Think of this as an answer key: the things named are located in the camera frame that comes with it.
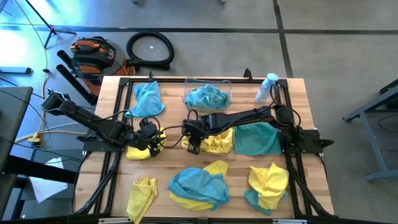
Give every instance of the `transparent bin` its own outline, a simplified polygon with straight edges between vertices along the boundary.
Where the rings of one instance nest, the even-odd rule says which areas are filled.
[[[188,97],[189,93],[192,92],[193,90],[196,90],[197,88],[199,88],[201,86],[205,86],[207,84],[217,87],[217,89],[219,89],[220,91],[222,91],[228,95],[228,103],[225,108],[213,109],[213,108],[205,108],[205,107],[200,107],[200,106],[191,106],[191,105],[187,104],[187,97]],[[183,103],[185,103],[187,108],[190,110],[198,110],[198,111],[204,111],[204,112],[225,110],[226,108],[228,108],[231,105],[231,100],[232,100],[232,83],[228,80],[218,82],[218,81],[199,80],[199,79],[195,79],[195,78],[191,78],[191,77],[187,78],[185,80],[184,88],[182,91],[182,101],[183,101]]]

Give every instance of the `blue cloth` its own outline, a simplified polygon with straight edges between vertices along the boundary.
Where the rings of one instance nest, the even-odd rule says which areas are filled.
[[[191,91],[185,103],[190,106],[211,109],[225,109],[229,107],[228,94],[209,84]]]
[[[222,174],[210,175],[206,170],[186,168],[173,177],[169,183],[173,194],[191,200],[214,204],[211,211],[229,202],[228,188]]]
[[[281,199],[286,198],[287,196],[289,196],[289,194],[285,192]],[[271,215],[271,209],[264,209],[257,204],[259,201],[259,192],[256,192],[255,190],[246,190],[244,192],[244,198],[246,198],[252,208],[267,216]]]
[[[247,156],[280,154],[278,129],[265,122],[237,126],[235,153]]]
[[[134,87],[134,95],[137,103],[130,112],[124,114],[125,118],[133,116],[153,116],[164,109],[164,104],[160,102],[160,91],[157,82],[145,83]]]

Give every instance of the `folded cloth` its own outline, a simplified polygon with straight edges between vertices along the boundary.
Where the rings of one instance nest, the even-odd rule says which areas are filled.
[[[132,184],[126,212],[135,224],[139,224],[156,196],[156,179],[144,177]]]
[[[214,210],[229,202],[224,182],[228,163],[215,161],[203,170],[188,168],[178,173],[169,184],[170,198],[191,211]]]
[[[248,156],[280,154],[278,129],[265,122],[237,126],[235,153]]]
[[[207,84],[191,91],[185,103],[202,108],[224,109],[229,106],[229,99],[227,93]]]
[[[228,130],[217,136],[209,136],[201,142],[200,150],[202,152],[211,152],[216,154],[229,153],[233,145],[233,136],[233,128],[229,128]],[[181,147],[183,147],[184,149],[188,149],[188,140],[189,138],[184,136],[181,141]]]
[[[161,140],[162,145],[166,145],[166,132],[163,132],[160,135],[160,138],[164,138],[164,140]],[[158,145],[159,150],[163,151],[163,147]],[[132,160],[138,160],[138,159],[148,159],[150,158],[150,152],[149,152],[149,148],[147,148],[146,150],[139,150],[136,147],[131,147],[128,146],[127,147],[127,153],[126,153],[126,158],[127,159],[132,159]]]
[[[124,114],[125,118],[131,116],[153,116],[157,115],[164,109],[164,104],[160,102],[160,90],[157,81],[136,85],[134,87],[134,95],[137,103]]]
[[[264,209],[276,209],[285,194],[289,172],[272,163],[270,168],[250,166],[249,184],[258,192],[258,205]]]
[[[281,199],[287,198],[289,194],[287,192],[284,193]],[[250,206],[257,211],[260,211],[261,213],[270,216],[271,215],[271,209],[263,209],[258,205],[258,200],[259,200],[259,192],[256,192],[255,190],[246,190],[244,192],[244,198],[249,202]]]

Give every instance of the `wooden tabletop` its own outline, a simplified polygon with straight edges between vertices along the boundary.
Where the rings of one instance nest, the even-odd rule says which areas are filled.
[[[98,116],[105,117],[112,115],[119,78],[120,77],[104,78],[95,112]],[[301,126],[303,129],[312,129],[314,124],[304,80],[301,78],[290,78],[287,79],[287,82],[289,84],[292,106],[302,118]],[[181,125],[182,119],[186,118],[188,113],[186,106],[182,103],[183,83],[160,83],[159,87],[161,100],[165,105],[165,109],[160,115],[156,116],[156,118],[159,119],[162,127]],[[232,104],[226,110],[226,113],[251,110],[262,106],[254,103],[254,97],[259,87],[260,84],[233,84]],[[126,90],[123,93],[120,108],[124,106],[125,97]],[[135,103],[136,99],[132,96],[131,105],[133,106]],[[135,127],[138,126],[140,120],[141,118],[134,118]],[[167,144],[174,144],[180,135],[181,129],[179,128],[167,130]],[[321,160],[313,154],[303,154],[302,157],[308,188],[323,205],[324,209],[329,213],[333,213],[325,170]],[[82,165],[76,186],[75,210],[82,207],[97,187],[103,159],[103,152],[94,152]],[[225,181],[228,186],[229,196],[231,197],[230,203],[223,205],[214,212],[209,210],[191,212],[182,208],[169,198],[170,191],[167,186],[175,174],[187,167],[204,168],[218,159],[222,159],[229,163]],[[126,159],[126,155],[123,153],[119,166],[118,181],[116,183],[111,215],[114,217],[126,217],[126,208],[132,183],[138,181],[142,177],[150,177],[157,179],[159,194],[146,213],[146,217],[267,218],[267,216],[261,212],[251,208],[243,197],[243,194],[246,189],[250,189],[248,184],[249,166],[269,167],[272,162],[286,169],[285,156],[283,154],[244,156],[232,152],[224,156],[204,153],[196,156],[182,149],[179,145],[173,149],[163,150],[155,158],[141,161],[130,161]],[[300,208],[304,213],[303,197],[298,186],[297,190]],[[107,196],[108,187],[104,190],[103,208],[106,204]],[[272,211],[271,218],[293,217],[292,199],[289,195],[289,198],[285,198],[279,202],[277,210]]]

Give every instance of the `floor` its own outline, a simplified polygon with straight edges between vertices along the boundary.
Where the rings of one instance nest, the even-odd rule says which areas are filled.
[[[19,2],[32,22],[42,25],[25,1]],[[366,174],[379,170],[376,159],[361,122],[346,124],[341,117],[377,97],[380,88],[397,78],[398,1],[279,0],[280,11],[278,7],[274,10],[276,2],[227,0],[223,6],[217,0],[142,0],[139,5],[128,0],[117,4],[107,0],[32,1],[49,23],[78,33],[59,34],[50,40],[47,57],[52,72],[46,87],[67,92],[78,104],[89,106],[56,72],[55,66],[62,63],[57,51],[68,49],[80,36],[95,35],[124,48],[130,36],[148,28],[163,31],[175,49],[171,69],[153,70],[154,75],[240,77],[249,67],[255,77],[275,72],[281,77],[304,78],[314,122],[324,138],[335,141],[324,156],[335,213],[343,218],[395,223],[398,180],[365,181]],[[2,78],[32,86],[40,94],[45,55],[39,40],[14,1],[2,0],[0,6],[5,10],[0,12],[0,41],[8,43],[2,46],[7,54],[0,55],[0,65],[34,70],[31,75]],[[47,36],[44,31],[39,34],[43,39]],[[133,48],[146,59],[166,54],[165,47],[150,38]],[[148,69],[139,74],[147,75]],[[9,84],[0,80],[0,86]],[[38,97],[31,99],[38,109],[40,102]],[[48,126],[73,122],[50,115],[47,121]],[[40,118],[29,108],[18,136],[35,132],[39,123]],[[86,130],[80,124],[61,129]],[[74,135],[52,134],[47,148],[78,154],[76,149],[82,145]],[[31,151],[15,147],[12,153],[30,157]],[[38,159],[53,158],[44,154]],[[34,218],[67,213],[69,198],[63,194],[40,204],[30,201],[22,214]]]

